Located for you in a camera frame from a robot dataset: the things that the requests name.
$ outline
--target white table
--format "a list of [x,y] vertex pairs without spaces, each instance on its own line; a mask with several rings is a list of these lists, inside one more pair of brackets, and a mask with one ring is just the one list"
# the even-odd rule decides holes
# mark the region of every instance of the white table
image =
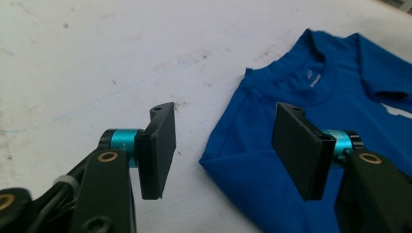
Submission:
[[144,128],[176,102],[163,199],[139,232],[258,232],[198,165],[246,67],[287,52],[305,28],[360,32],[412,62],[412,16],[373,0],[0,1],[0,189],[39,197],[108,128]]

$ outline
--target blue fabric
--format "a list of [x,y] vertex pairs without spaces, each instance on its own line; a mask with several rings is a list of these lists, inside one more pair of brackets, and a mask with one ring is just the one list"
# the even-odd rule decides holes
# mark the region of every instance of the blue fabric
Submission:
[[264,232],[338,232],[333,209],[343,170],[331,167],[322,201],[303,202],[271,147],[276,102],[306,111],[320,129],[352,129],[369,150],[412,175],[412,65],[362,35],[306,30],[290,52],[247,69],[200,164]]

